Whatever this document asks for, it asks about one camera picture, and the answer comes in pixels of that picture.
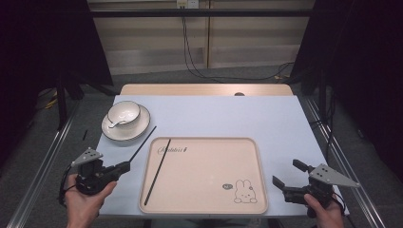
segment wall outlet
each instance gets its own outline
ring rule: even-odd
[[[199,8],[199,0],[187,0],[187,7],[189,9],[198,9]]]
[[[187,0],[177,0],[178,9],[187,9]]]

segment plate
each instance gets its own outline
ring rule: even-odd
[[[110,120],[107,118],[107,114],[104,116],[102,121],[102,131],[104,134],[114,141],[128,141],[136,139],[141,136],[143,132],[147,129],[150,124],[150,113],[149,111],[142,105],[139,104],[140,107],[140,117],[136,122],[135,126],[132,128],[127,127],[119,127],[116,125],[115,127],[110,128]]]

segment table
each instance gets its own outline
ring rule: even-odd
[[[233,96],[236,93],[246,96]],[[167,217],[145,214],[138,206],[149,144],[157,137],[167,136],[255,140],[269,201],[268,210],[260,216],[306,215],[305,206],[284,202],[281,191],[271,183],[273,175],[288,186],[302,187],[308,183],[307,174],[292,165],[293,159],[312,166],[325,163],[298,99],[287,85],[125,85],[114,103],[126,100],[144,105],[151,114],[151,123],[138,140],[114,142],[103,135],[97,150],[104,154],[105,165],[128,160],[151,128],[158,127],[132,162],[131,171],[121,176],[118,186],[106,199],[100,212],[102,216]],[[242,118],[247,121],[236,122]],[[230,216],[169,215],[170,218],[202,219]]]

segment human hand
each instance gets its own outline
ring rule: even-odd
[[[77,175],[68,176],[68,186],[72,186],[76,183]],[[91,225],[99,215],[99,210],[104,204],[104,200],[109,196],[115,188],[117,182],[110,182],[102,192],[87,196],[77,190],[76,187],[72,187],[66,191],[66,205],[69,227],[74,228],[87,228]]]
[[[324,209],[319,201],[310,194],[303,196],[305,201],[317,213],[317,228],[343,228],[341,209],[337,203],[331,201],[330,205]]]

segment tray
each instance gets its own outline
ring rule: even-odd
[[[250,215],[262,214],[267,205],[252,139],[157,138],[151,143],[139,201],[143,212]]]

